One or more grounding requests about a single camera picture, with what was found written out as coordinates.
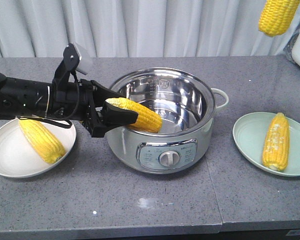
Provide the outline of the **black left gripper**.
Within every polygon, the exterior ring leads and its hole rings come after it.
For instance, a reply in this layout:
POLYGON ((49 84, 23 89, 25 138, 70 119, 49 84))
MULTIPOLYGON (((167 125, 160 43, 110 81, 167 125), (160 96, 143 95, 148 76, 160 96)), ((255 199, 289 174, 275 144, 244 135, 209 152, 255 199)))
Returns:
POLYGON ((81 121, 93 138, 103 138, 106 132, 137 121, 137 112, 106 102, 109 98, 120 97, 119 93, 95 80, 69 82, 55 78, 52 81, 51 119, 81 121))

